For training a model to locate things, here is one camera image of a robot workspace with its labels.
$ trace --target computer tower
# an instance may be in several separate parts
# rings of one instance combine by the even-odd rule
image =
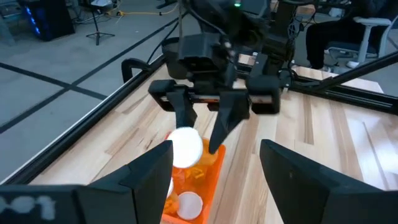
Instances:
[[[19,4],[38,38],[50,41],[75,33],[65,0],[19,1]]]

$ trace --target gray floor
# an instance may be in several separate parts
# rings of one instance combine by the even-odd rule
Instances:
[[[158,3],[156,0],[125,0],[121,9],[157,12],[155,6]],[[0,62],[44,77],[72,83],[84,90],[83,92],[89,90],[108,96],[123,84],[121,62],[129,57],[146,61],[171,27],[165,28],[104,68],[92,71],[176,16],[177,10],[163,16],[130,15],[119,21],[118,18],[112,18],[110,21],[101,22],[100,31],[116,34],[116,37],[101,39],[99,46],[95,45],[93,39],[85,37],[94,31],[93,24],[80,25],[76,34],[51,42],[41,42],[30,32],[18,32],[15,46],[10,47],[0,39]],[[197,22],[188,16],[184,19],[183,29],[184,34],[199,31]],[[300,34],[297,39],[295,56],[295,61],[301,65],[308,63],[305,59],[304,37],[305,33]],[[398,35],[392,35],[392,38],[398,43]],[[396,50],[392,45],[388,46],[388,49]],[[398,80],[395,82],[397,77],[393,74],[393,69],[396,70],[396,66],[386,68],[378,74],[368,75],[367,78],[379,82],[386,92],[398,95],[394,88]],[[82,91],[66,91],[60,85],[3,68],[0,68],[0,94],[0,129],[7,125],[9,127],[0,132],[0,180],[23,165],[101,101],[83,94]],[[25,116],[27,111],[32,109],[36,109],[35,112]]]

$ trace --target wood grain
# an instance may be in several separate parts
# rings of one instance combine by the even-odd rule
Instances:
[[[295,69],[318,79],[334,75]],[[31,184],[88,184],[162,142],[175,128],[175,115],[161,110],[147,89],[152,80],[166,78],[162,67]],[[346,84],[381,92],[377,83],[366,80]],[[206,105],[194,108],[195,128],[209,138],[216,113]],[[251,113],[224,141],[227,152],[208,223],[283,223],[262,173],[261,139],[380,189],[398,189],[397,117],[288,91],[278,115]]]

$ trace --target white chair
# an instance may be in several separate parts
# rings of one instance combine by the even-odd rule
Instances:
[[[352,60],[347,63],[347,67],[349,68],[357,67],[359,64],[365,62],[365,59],[367,58],[382,57],[386,54],[386,43],[387,43],[388,33],[391,30],[391,27],[397,21],[397,19],[398,15],[393,21],[384,18],[355,17],[354,18],[355,22],[360,23],[366,27],[362,42],[360,44],[352,44],[347,42],[333,41],[327,45],[325,50],[335,60],[338,60],[340,58],[355,58],[356,60]],[[369,45],[369,38],[371,35],[372,28],[376,26],[387,27],[381,37],[380,46],[378,49],[375,48],[375,46]]]

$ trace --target wooden tabletop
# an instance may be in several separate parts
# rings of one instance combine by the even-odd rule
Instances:
[[[319,79],[332,75],[296,70]],[[167,78],[162,67],[32,184],[89,184],[162,142],[175,127],[175,115],[162,111],[147,89],[152,80]],[[366,80],[348,85],[381,92],[377,83]],[[195,109],[195,127],[209,138],[216,113],[205,105]],[[282,223],[261,168],[261,139],[380,189],[398,189],[396,116],[290,91],[282,95],[278,115],[251,114],[225,140],[227,151],[208,223]]]

